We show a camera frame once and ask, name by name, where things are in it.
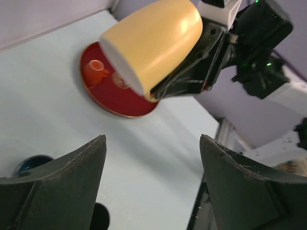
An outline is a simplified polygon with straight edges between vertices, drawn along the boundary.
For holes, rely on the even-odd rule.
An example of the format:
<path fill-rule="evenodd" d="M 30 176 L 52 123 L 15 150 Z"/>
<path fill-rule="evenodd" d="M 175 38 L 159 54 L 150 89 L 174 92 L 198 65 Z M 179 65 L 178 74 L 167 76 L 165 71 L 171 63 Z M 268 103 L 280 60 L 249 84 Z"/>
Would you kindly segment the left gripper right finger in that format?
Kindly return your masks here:
<path fill-rule="evenodd" d="M 201 159 L 217 228 L 305 230 L 307 179 L 238 154 L 208 135 Z"/>

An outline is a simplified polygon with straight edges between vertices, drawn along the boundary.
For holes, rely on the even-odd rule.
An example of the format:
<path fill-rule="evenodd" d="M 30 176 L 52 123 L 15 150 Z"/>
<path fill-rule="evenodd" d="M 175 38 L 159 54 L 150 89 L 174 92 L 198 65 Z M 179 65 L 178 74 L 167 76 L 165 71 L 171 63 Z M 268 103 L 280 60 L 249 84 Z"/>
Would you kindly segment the small pink cup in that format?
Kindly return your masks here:
<path fill-rule="evenodd" d="M 99 84 L 104 77 L 110 75 L 104 64 L 99 60 L 91 60 L 82 68 L 83 79 L 88 85 Z"/>

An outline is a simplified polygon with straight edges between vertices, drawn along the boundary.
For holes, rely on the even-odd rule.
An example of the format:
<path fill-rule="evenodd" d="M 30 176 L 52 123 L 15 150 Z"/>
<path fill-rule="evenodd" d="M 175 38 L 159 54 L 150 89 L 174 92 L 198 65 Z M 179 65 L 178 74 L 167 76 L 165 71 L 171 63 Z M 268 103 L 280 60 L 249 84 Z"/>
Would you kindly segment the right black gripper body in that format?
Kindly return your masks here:
<path fill-rule="evenodd" d="M 195 60 L 187 70 L 187 95 L 199 94 L 215 83 L 230 45 L 226 26 L 204 21 L 200 39 L 193 48 Z"/>

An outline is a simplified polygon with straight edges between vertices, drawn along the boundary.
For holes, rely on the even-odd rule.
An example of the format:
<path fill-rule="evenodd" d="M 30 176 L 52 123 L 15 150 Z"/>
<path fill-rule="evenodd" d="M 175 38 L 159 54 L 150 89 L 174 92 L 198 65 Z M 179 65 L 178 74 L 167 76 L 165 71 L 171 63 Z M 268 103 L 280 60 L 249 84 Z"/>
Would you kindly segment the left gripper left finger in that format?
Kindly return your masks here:
<path fill-rule="evenodd" d="M 0 179 L 2 230 L 88 230 L 106 158 L 106 137 L 16 177 Z"/>

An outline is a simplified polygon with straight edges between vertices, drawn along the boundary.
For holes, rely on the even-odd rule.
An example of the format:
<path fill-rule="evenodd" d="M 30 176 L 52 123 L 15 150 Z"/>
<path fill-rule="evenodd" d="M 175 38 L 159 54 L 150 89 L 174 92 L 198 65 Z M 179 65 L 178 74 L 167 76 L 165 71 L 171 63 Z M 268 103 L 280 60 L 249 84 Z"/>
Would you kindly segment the yellow mug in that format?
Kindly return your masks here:
<path fill-rule="evenodd" d="M 103 32 L 99 45 L 124 82 L 144 96 L 179 66 L 201 33 L 191 1 L 158 0 Z"/>

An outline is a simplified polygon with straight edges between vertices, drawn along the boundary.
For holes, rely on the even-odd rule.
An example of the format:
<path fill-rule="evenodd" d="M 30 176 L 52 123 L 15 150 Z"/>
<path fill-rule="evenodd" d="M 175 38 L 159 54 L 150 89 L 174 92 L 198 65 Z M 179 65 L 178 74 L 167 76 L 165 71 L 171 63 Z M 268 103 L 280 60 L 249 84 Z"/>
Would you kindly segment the brown mug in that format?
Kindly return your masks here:
<path fill-rule="evenodd" d="M 100 203 L 95 203 L 89 230 L 108 230 L 109 224 L 108 209 Z"/>

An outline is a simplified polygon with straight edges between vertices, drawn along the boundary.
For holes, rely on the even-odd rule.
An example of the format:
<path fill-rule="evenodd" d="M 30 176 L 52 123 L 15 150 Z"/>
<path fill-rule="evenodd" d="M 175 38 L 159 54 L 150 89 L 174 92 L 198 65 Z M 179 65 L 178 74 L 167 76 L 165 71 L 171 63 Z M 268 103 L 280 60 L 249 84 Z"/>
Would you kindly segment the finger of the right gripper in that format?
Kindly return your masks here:
<path fill-rule="evenodd" d="M 165 79 L 150 90 L 156 100 L 181 95 L 199 94 L 216 62 L 216 49 L 193 50 Z"/>

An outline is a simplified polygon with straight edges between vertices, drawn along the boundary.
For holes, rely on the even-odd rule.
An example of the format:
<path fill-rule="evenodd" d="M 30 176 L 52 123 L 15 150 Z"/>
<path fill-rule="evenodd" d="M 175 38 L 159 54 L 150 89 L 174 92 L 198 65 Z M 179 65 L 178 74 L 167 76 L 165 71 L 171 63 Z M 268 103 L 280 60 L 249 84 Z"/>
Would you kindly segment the blue mug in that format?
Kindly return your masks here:
<path fill-rule="evenodd" d="M 25 172 L 27 170 L 39 167 L 43 164 L 46 164 L 50 161 L 53 161 L 54 158 L 48 155 L 35 155 L 29 157 L 22 161 L 13 171 L 13 176 L 18 176 L 20 173 Z"/>

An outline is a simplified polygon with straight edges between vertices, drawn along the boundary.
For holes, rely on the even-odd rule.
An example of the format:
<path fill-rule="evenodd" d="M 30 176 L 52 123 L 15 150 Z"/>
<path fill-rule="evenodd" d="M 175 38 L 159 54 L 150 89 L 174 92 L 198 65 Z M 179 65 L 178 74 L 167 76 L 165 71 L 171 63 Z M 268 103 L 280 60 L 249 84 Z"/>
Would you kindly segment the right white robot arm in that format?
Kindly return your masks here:
<path fill-rule="evenodd" d="M 202 34 L 185 60 L 150 90 L 154 99 L 196 95 L 254 146 L 288 130 L 307 139 L 307 82 L 275 51 L 293 30 L 274 0 L 201 0 Z"/>

